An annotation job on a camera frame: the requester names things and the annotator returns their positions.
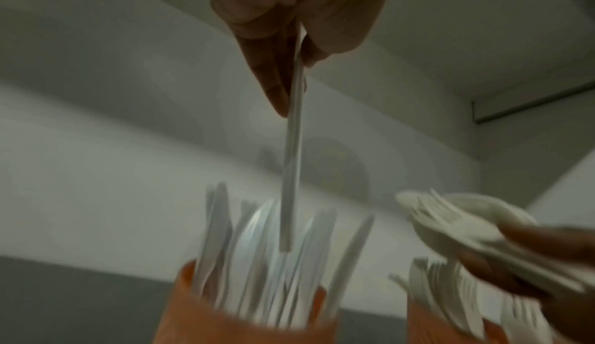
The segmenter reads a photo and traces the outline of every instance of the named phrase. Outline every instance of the cup of knives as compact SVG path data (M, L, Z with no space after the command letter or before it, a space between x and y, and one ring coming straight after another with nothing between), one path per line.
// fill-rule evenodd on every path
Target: cup of knives
M325 289L335 209L317 212L285 253L278 200L242 202L235 227L225 183L209 188L206 202L199 254L178 274L153 343L333 343L373 218L360 225Z

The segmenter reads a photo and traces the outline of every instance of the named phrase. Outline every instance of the person's right hand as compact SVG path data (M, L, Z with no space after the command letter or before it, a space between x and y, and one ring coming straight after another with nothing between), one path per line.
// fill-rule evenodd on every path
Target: person's right hand
M299 24L307 32L299 52L311 67L359 46L385 1L211 0L211 6L236 36L268 100L286 117Z
M539 226L499 228L507 239L526 249L595 270L595 231ZM563 335L580 343L595 343L595 291L557 299L478 255L465 253L459 259L477 278L509 293L539 298L545 318Z

